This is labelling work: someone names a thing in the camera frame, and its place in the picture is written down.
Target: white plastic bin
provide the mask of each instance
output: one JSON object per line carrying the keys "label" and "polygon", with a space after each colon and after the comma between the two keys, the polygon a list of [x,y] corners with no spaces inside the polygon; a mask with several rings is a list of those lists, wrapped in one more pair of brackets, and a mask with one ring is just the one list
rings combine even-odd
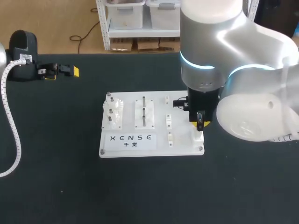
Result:
{"label": "white plastic bin", "polygon": [[112,4],[106,2],[114,29],[141,29],[143,25],[143,5],[145,0],[136,3]]}
{"label": "white plastic bin", "polygon": [[180,25],[180,0],[147,0],[153,29],[178,30]]}

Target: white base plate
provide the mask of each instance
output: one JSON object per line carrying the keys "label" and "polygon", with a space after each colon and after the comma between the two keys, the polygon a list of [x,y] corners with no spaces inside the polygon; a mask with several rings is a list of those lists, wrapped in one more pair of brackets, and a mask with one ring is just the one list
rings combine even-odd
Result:
{"label": "white base plate", "polygon": [[[186,95],[187,91],[111,93],[110,97],[124,102],[122,127],[108,130],[102,126],[100,157],[203,155],[203,133],[198,133],[200,137],[194,142],[195,127],[189,122],[189,113],[173,107],[174,100]],[[135,104],[143,96],[154,102],[155,125],[151,129],[135,127]],[[167,115],[171,116],[171,129],[166,125]]]}

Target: black table surface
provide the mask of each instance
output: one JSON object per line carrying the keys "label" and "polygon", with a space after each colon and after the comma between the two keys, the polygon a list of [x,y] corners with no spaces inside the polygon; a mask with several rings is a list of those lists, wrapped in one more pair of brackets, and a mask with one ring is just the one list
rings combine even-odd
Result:
{"label": "black table surface", "polygon": [[[205,129],[204,156],[101,159],[107,91],[185,90],[178,54],[45,55],[80,78],[8,82],[22,158],[0,178],[1,224],[297,224],[299,144]],[[0,171],[15,145],[0,109]]]}

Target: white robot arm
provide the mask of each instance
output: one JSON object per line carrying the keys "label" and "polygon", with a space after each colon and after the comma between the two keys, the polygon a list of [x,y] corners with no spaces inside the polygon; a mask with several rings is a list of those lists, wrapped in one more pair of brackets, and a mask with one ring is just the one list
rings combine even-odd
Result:
{"label": "white robot arm", "polygon": [[298,61],[296,44],[251,22],[242,0],[182,1],[184,109],[199,131],[217,108],[220,125],[240,139],[296,139]]}

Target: floor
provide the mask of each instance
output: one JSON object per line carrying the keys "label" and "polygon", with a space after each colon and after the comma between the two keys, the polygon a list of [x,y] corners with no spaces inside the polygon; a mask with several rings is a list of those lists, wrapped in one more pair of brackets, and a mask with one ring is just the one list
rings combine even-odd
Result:
{"label": "floor", "polygon": [[[30,4],[25,0],[1,0],[0,41],[5,48],[11,34],[24,29],[37,36],[39,54],[76,54],[78,42],[69,37],[85,36],[99,21],[98,14],[90,12],[96,7],[95,0],[29,1]],[[294,40],[299,46],[299,37]],[[100,25],[82,42],[80,53],[110,53],[104,50]]]}

